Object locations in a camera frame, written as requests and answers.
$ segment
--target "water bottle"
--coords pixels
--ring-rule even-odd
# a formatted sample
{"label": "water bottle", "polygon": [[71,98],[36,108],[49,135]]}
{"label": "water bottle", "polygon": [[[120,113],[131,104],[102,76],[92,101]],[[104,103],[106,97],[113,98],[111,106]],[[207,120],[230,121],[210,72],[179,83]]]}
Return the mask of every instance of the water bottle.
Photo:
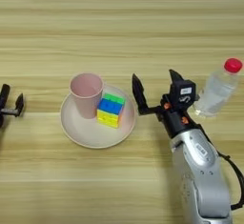
{"label": "water bottle", "polygon": [[195,113],[203,116],[215,116],[237,87],[237,74],[241,68],[242,62],[240,60],[230,58],[221,70],[212,73],[205,88],[199,93],[199,100],[193,105]]}

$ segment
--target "green sticker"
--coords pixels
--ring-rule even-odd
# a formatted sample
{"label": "green sticker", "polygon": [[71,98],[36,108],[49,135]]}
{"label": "green sticker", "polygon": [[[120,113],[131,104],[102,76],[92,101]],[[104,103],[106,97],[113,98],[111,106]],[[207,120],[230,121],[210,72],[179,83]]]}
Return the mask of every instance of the green sticker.
{"label": "green sticker", "polygon": [[111,100],[111,95],[108,93],[105,93],[103,96],[105,99]]}
{"label": "green sticker", "polygon": [[118,98],[117,103],[124,105],[125,104],[125,99],[124,98]]}

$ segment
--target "cup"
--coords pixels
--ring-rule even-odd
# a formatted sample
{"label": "cup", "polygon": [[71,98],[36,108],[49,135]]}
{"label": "cup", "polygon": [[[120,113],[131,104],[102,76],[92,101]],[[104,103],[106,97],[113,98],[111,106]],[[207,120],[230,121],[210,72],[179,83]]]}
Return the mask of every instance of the cup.
{"label": "cup", "polygon": [[103,80],[93,73],[81,73],[71,80],[71,95],[81,116],[96,117],[96,109],[103,92]]}

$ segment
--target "wood grain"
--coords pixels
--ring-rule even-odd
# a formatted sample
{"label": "wood grain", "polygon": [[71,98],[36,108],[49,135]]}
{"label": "wood grain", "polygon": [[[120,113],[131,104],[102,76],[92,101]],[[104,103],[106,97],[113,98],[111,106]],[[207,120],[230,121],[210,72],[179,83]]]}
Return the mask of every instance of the wood grain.
{"label": "wood grain", "polygon": [[[60,105],[71,77],[102,75],[130,96],[133,72],[151,105],[168,69],[199,88],[225,59],[244,59],[244,0],[0,0],[0,83],[27,107],[1,131],[0,222],[183,223],[169,139],[154,116],[138,118],[116,147],[89,150],[63,134]],[[244,80],[216,119],[200,122],[244,171]],[[237,180],[223,163],[233,202]],[[242,210],[234,223],[244,221]]]}

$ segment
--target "plate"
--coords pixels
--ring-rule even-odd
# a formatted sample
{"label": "plate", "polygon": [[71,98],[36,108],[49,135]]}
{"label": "plate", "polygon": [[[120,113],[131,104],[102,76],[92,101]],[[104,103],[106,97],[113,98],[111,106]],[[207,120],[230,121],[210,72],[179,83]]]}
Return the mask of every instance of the plate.
{"label": "plate", "polygon": [[135,108],[127,94],[116,87],[104,85],[103,93],[111,93],[126,99],[125,108],[120,118],[119,128],[83,118],[69,94],[61,107],[61,123],[67,137],[76,144],[92,149],[104,149],[114,146],[126,139],[135,125]]}

